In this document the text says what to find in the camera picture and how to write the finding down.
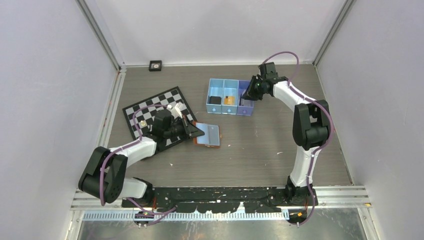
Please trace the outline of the brown leather card holder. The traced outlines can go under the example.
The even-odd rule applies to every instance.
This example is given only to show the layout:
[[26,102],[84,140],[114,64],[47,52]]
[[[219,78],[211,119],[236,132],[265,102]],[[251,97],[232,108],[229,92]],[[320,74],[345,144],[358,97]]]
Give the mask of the brown leather card holder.
[[205,146],[208,148],[220,148],[221,133],[218,125],[195,122],[194,126],[204,132],[204,135],[193,139],[193,143],[195,145]]

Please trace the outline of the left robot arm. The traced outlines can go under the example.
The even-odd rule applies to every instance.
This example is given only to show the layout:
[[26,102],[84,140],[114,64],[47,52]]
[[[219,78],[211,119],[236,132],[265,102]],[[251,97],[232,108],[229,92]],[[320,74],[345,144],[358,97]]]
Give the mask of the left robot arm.
[[78,181],[78,189],[111,204],[118,198],[134,199],[141,207],[153,202],[153,186],[140,178],[127,178],[127,168],[136,162],[162,152],[167,141],[204,136],[205,132],[194,121],[173,110],[159,110],[150,131],[138,139],[114,148],[96,147]]

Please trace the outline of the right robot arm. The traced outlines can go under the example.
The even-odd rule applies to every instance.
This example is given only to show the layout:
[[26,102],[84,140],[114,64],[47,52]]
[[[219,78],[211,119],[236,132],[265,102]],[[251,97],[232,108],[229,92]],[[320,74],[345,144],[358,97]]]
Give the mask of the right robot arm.
[[311,195],[318,155],[332,133],[329,105],[325,100],[310,98],[290,83],[287,77],[279,76],[273,62],[262,63],[258,69],[259,74],[252,76],[242,98],[258,101],[269,94],[293,111],[292,137],[297,152],[284,195],[288,203],[299,205]]

